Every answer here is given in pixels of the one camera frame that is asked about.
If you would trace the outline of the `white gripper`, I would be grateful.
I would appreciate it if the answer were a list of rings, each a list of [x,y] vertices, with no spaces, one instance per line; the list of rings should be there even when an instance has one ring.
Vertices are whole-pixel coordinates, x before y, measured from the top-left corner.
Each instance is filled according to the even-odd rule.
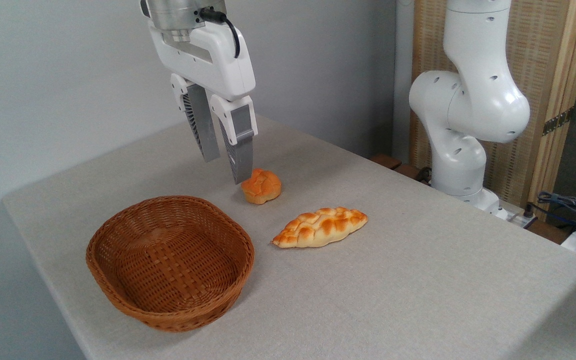
[[[174,99],[190,125],[205,162],[220,157],[211,110],[219,119],[234,183],[252,176],[253,137],[258,125],[250,96],[256,86],[249,51],[241,32],[238,57],[230,27],[208,22],[176,42],[172,34],[148,21],[151,38],[163,66],[170,70]],[[207,93],[211,91],[210,105]]]

